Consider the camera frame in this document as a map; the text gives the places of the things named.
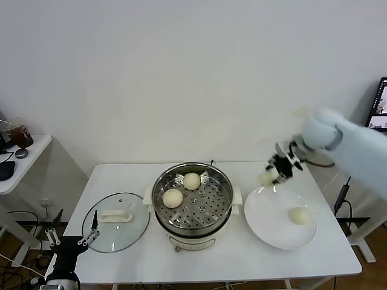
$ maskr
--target white wall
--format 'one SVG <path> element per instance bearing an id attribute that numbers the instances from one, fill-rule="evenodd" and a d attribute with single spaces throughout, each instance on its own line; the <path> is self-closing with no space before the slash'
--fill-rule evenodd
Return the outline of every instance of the white wall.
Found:
<path id="1" fill-rule="evenodd" d="M 387 2 L 1 1 L 0 108 L 99 163 L 265 160 L 308 109 L 366 115 Z"/>

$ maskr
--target metal rim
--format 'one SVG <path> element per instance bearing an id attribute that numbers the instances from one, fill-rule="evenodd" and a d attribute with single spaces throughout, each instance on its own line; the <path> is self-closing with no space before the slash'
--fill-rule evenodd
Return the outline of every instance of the metal rim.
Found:
<path id="1" fill-rule="evenodd" d="M 182 185 L 185 174 L 200 175 L 198 189 Z M 177 208 L 165 207 L 162 196 L 166 190 L 178 189 L 183 203 Z M 165 170 L 152 188 L 152 205 L 163 228 L 180 237 L 198 238 L 216 232 L 228 220 L 233 199 L 230 179 L 220 169 L 205 163 L 188 162 Z"/>

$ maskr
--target wooden floor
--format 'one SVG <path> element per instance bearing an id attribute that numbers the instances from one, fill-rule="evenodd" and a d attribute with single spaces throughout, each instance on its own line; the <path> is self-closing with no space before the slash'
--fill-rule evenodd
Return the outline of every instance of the wooden floor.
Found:
<path id="1" fill-rule="evenodd" d="M 366 263 L 363 259 L 363 256 L 360 254 L 359 250 L 354 247 L 354 250 L 363 266 L 363 271 L 359 275 L 347 276 L 347 277 L 338 277 L 336 282 L 336 290 L 387 290 L 387 228 L 381 226 L 371 233 L 366 241 L 373 251 L 376 257 L 376 263 Z M 0 253 L 6 257 L 11 257 L 15 250 L 20 246 L 20 241 L 17 238 L 13 237 L 11 234 L 6 234 L 0 241 Z M 30 251 L 25 261 L 33 260 L 38 254 L 38 251 Z M 0 267 L 5 267 L 8 261 L 0 257 Z M 34 263 L 28 264 L 33 269 L 36 269 Z M 12 285 L 19 283 L 22 278 L 27 279 L 30 277 L 28 270 L 23 268 L 14 268 L 7 270 L 7 272 L 16 272 L 21 274 L 22 277 L 14 276 L 12 279 L 0 285 L 0 290 L 7 288 L 7 290 L 19 289 L 18 287 L 12 288 Z M 5 280 L 9 278 L 9 274 L 5 275 Z M 291 284 L 295 288 L 297 285 L 300 285 L 305 280 L 292 280 Z M 212 288 L 222 287 L 222 283 L 201 283 L 201 284 L 174 284 L 173 286 L 179 290 L 211 290 Z M 260 290 L 260 289 L 281 289 L 285 287 L 283 281 L 267 281 L 267 282 L 248 282 L 242 285 L 233 286 L 234 290 Z M 136 290 L 143 289 L 142 286 L 137 285 Z M 148 290 L 157 290 L 157 285 L 146 285 Z M 110 285 L 101 286 L 103 290 L 110 290 Z M 120 290 L 132 290 L 132 285 L 120 285 Z M 173 290 L 171 287 L 166 287 L 166 290 Z M 333 290 L 333 279 L 326 282 L 318 288 L 318 290 Z"/>

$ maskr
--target robotic arm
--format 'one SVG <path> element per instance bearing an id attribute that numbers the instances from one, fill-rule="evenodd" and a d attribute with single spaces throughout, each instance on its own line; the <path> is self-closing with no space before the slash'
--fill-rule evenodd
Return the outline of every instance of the robotic arm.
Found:
<path id="1" fill-rule="evenodd" d="M 293 167 L 302 170 L 302 156 L 320 152 L 387 199 L 387 137 L 360 127 L 333 111 L 324 110 L 311 116 L 301 134 L 284 147 L 276 144 L 276 151 L 265 174 L 265 180 L 274 184 L 291 178 Z"/>
<path id="2" fill-rule="evenodd" d="M 55 218 L 52 228 L 45 230 L 50 248 L 56 254 L 56 261 L 53 272 L 47 276 L 46 281 L 41 283 L 43 285 L 40 290 L 73 290 L 75 283 L 78 283 L 78 289 L 80 289 L 78 276 L 74 272 L 77 258 L 100 234 L 97 229 L 97 211 L 95 211 L 91 231 L 85 237 L 62 236 L 59 238 L 55 228 L 59 224 L 62 212 L 63 210 Z"/>

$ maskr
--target white table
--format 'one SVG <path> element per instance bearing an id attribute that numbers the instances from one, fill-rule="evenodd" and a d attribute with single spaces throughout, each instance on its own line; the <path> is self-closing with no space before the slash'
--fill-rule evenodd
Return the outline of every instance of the white table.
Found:
<path id="1" fill-rule="evenodd" d="M 32 138 L 34 140 L 34 143 L 27 148 L 27 157 L 23 159 L 17 159 L 13 154 L 13 156 L 9 159 L 9 161 L 14 160 L 16 162 L 15 171 L 10 179 L 0 181 L 0 195 L 10 194 L 15 189 L 15 187 L 19 184 L 20 180 L 24 177 L 24 175 L 28 172 L 28 170 L 31 168 L 31 166 L 39 158 L 44 149 L 46 149 L 46 147 L 52 140 L 51 136 L 49 135 L 32 135 Z M 15 152 L 18 149 L 18 146 L 13 146 L 7 149 L 7 151 Z M 8 156 L 9 154 L 0 155 L 0 162 L 6 160 Z M 25 229 L 23 229 L 17 222 L 15 222 L 15 220 L 11 216 L 4 213 L 0 214 L 0 227 L 2 228 L 0 231 L 0 238 L 4 235 L 6 231 L 9 231 L 11 234 L 16 236 L 24 243 L 15 257 L 16 262 L 23 262 L 30 247 L 38 249 L 40 248 L 40 242 L 35 237 L 39 234 L 42 227 L 38 227 L 36 230 L 35 227 L 33 227 L 31 233 L 29 233 Z M 18 267 L 18 265 L 15 263 L 12 263 L 12 266 Z"/>
<path id="2" fill-rule="evenodd" d="M 65 231 L 66 236 L 82 234 L 88 210 L 102 198 L 117 192 L 143 195 L 146 187 L 174 164 L 119 164 L 95 167 Z M 257 186 L 265 162 L 216 163 L 241 188 L 243 200 Z M 285 251 L 260 240 L 241 215 L 232 216 L 216 244 L 201 251 L 176 253 L 164 230 L 151 213 L 144 235 L 131 247 L 114 253 L 93 250 L 78 258 L 76 273 L 81 283 L 184 283 L 248 280 L 282 280 L 319 277 L 306 283 L 314 289 L 332 276 L 361 272 L 362 267 L 336 222 L 327 202 L 308 169 L 296 172 L 287 185 L 307 198 L 315 208 L 319 232 L 315 241 L 302 250 Z M 47 274 L 52 271 L 51 262 Z"/>

